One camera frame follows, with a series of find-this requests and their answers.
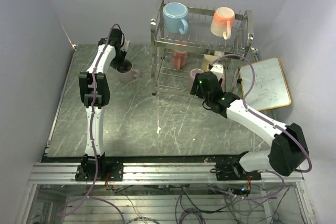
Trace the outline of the light purple mug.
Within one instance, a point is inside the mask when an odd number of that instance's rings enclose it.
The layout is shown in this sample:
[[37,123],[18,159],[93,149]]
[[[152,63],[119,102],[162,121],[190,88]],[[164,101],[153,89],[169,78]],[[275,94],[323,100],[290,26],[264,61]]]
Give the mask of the light purple mug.
[[135,78],[141,77],[141,73],[136,69],[132,62],[125,59],[123,65],[116,69],[118,79],[122,82],[130,82]]

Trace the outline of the salmon pink mug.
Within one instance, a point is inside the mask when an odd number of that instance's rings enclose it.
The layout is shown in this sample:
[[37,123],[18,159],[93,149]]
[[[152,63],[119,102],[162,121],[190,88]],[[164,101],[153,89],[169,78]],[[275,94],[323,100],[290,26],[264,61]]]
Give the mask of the salmon pink mug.
[[225,75],[222,74],[221,78],[220,78],[220,87],[221,89],[224,89],[225,87]]

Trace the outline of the dark mauve mug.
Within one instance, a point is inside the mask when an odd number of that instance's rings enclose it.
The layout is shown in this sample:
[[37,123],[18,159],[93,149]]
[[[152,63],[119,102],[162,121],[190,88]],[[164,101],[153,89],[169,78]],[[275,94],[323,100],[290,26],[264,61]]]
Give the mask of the dark mauve mug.
[[189,76],[188,76],[188,90],[191,91],[192,89],[192,86],[193,86],[193,82],[195,80],[195,77],[198,73],[203,73],[204,71],[202,69],[199,69],[199,68],[195,68],[195,69],[192,69],[189,73]]

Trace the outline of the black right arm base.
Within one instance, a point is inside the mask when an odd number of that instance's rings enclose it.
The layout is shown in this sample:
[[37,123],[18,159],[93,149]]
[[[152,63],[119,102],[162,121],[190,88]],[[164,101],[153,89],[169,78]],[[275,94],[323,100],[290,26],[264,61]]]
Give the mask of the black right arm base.
[[260,172],[256,170],[246,172],[239,164],[240,159],[247,153],[248,151],[236,155],[216,155],[212,159],[215,167],[210,170],[210,173],[216,175],[217,181],[247,180],[248,177],[252,180],[261,180]]

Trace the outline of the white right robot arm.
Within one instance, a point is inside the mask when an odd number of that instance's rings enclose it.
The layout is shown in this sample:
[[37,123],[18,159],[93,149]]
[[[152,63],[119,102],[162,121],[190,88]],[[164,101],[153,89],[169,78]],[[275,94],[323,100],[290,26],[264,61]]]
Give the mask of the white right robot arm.
[[270,146],[266,151],[241,153],[231,167],[236,179],[267,169],[287,177],[308,159],[307,143],[298,124],[280,123],[249,107],[239,96],[224,92],[214,73],[196,74],[190,94],[203,99],[205,109],[243,125]]

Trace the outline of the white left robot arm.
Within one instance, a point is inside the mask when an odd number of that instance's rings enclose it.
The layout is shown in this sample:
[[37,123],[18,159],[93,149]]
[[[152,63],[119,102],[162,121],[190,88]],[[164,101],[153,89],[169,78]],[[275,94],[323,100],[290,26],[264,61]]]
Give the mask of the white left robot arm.
[[128,46],[129,41],[125,40],[120,25],[114,24],[108,36],[99,40],[92,64],[78,76],[80,99],[88,119],[85,156],[89,158],[104,155],[103,118],[110,101],[106,73],[109,68],[119,70],[123,67]]

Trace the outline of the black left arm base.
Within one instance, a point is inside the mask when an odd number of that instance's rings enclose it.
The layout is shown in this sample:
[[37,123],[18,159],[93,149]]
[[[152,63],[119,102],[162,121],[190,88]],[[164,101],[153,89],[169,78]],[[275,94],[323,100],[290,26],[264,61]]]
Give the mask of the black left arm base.
[[104,154],[98,155],[97,160],[85,154],[77,167],[75,181],[92,182],[97,176],[96,181],[119,182],[123,179],[123,168],[120,161],[106,158]]

